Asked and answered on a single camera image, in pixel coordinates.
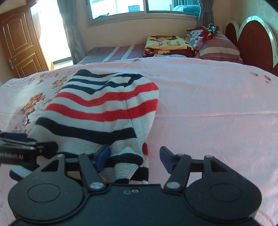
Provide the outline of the striped small bed mattress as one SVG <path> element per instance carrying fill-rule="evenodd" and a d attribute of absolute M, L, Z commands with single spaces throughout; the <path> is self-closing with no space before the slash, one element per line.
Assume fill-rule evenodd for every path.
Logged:
<path fill-rule="evenodd" d="M 136 44 L 121 47 L 96 47 L 91 49 L 79 64 L 142 58 L 144 46 L 144 44 Z"/>

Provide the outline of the striped pillow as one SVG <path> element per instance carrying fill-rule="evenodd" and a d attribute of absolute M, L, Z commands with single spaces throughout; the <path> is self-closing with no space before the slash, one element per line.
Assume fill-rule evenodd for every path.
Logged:
<path fill-rule="evenodd" d="M 188 29 L 186 40 L 197 50 L 200 59 L 243 63 L 238 48 L 220 31 L 212 33 L 204 27 Z"/>

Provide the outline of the grey curtain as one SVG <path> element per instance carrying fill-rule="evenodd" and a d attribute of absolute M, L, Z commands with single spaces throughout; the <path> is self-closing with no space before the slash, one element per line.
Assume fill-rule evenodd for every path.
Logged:
<path fill-rule="evenodd" d="M 197 20 L 197 27 L 207 26 L 214 23 L 213 4 L 214 0 L 198 0 L 200 7 L 199 17 Z"/>
<path fill-rule="evenodd" d="M 86 56 L 86 53 L 77 25 L 76 1 L 58 0 L 57 3 L 73 64 L 78 64 Z"/>

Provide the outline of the window with white frame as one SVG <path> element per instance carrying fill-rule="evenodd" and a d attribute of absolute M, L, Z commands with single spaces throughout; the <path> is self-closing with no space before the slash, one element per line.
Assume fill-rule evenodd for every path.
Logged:
<path fill-rule="evenodd" d="M 169 18 L 197 20 L 198 1 L 102 0 L 84 1 L 89 27 L 126 20 Z"/>

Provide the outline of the grey left curtain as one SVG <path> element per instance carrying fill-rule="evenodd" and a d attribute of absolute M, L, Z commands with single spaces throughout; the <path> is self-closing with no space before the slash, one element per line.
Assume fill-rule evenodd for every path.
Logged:
<path fill-rule="evenodd" d="M 86 56 L 86 53 L 77 25 L 76 1 L 58 0 L 57 3 L 73 64 L 78 64 Z"/>

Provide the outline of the red decorative item on pillow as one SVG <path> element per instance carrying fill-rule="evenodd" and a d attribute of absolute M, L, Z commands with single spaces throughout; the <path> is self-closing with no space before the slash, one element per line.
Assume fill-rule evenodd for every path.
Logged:
<path fill-rule="evenodd" d="M 202 32 L 199 34 L 199 37 L 202 38 L 203 43 L 215 37 L 219 31 L 219 27 L 214 25 L 213 23 L 210 23 L 207 26 L 201 26 L 200 29 L 202 30 Z"/>

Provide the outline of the yellow folded blanket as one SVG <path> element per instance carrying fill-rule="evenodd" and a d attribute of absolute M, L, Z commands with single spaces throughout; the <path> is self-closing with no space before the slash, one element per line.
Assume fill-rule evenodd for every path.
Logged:
<path fill-rule="evenodd" d="M 182 55 L 195 57 L 197 51 L 184 38 L 176 35 L 152 35 L 147 37 L 143 49 L 143 57 L 153 57 L 154 55 Z"/>

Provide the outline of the red white bed headboard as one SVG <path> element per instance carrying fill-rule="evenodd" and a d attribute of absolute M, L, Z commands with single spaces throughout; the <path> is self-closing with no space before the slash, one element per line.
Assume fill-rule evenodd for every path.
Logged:
<path fill-rule="evenodd" d="M 226 22 L 225 36 L 238 48 L 243 63 L 277 76 L 277 41 L 268 24 L 253 15 L 239 25 Z"/>

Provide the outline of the brown wooden door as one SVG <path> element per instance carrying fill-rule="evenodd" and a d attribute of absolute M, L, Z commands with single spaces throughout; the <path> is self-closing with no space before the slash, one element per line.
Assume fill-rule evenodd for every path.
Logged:
<path fill-rule="evenodd" d="M 1 46 L 14 78 L 48 71 L 28 5 L 1 14 Z"/>

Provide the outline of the grey right curtain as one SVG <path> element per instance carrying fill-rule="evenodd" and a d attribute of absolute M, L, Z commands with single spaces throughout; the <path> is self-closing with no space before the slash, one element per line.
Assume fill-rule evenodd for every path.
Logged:
<path fill-rule="evenodd" d="M 197 27 L 207 26 L 214 23 L 213 4 L 214 0 L 198 0 L 200 7 L 199 17 L 197 20 Z"/>

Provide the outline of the striped knit child sweater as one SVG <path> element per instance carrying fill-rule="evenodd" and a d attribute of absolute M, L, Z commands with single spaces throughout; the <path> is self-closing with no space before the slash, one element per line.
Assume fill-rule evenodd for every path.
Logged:
<path fill-rule="evenodd" d="M 111 150 L 101 177 L 106 183 L 147 184 L 146 140 L 159 88 L 141 74 L 79 70 L 38 117 L 29 141 L 55 142 L 67 157 Z"/>

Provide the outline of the pink floral bed sheet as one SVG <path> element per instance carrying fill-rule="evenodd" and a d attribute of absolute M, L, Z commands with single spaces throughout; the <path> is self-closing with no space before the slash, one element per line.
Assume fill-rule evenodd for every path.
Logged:
<path fill-rule="evenodd" d="M 77 64 L 11 79 L 1 86 L 1 131 L 28 133 L 45 107 L 81 70 L 140 74 L 159 88 L 148 144 L 149 182 L 168 173 L 159 148 L 200 159 L 212 155 L 256 184 L 256 220 L 277 224 L 277 77 L 254 66 L 154 57 Z"/>

